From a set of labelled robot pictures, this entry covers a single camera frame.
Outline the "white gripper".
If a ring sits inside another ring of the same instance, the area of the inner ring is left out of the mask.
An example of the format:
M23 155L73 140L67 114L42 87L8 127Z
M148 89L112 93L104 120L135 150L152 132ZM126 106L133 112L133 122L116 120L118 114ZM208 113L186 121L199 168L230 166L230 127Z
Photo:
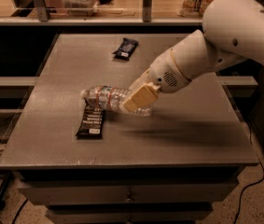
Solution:
M128 112L151 105L163 93L174 93L191 82L177 66L174 50L167 49L150 65L149 70L139 76L129 87L130 93L124 98L122 106Z

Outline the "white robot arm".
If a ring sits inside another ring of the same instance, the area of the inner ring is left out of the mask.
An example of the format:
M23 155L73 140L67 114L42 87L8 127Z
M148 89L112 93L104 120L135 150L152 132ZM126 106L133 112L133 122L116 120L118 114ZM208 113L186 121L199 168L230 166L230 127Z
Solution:
M240 59L264 66L264 7L255 0L214 0L204 11L202 29L157 57L131 84L121 107L133 112L151 105L161 92L177 92Z

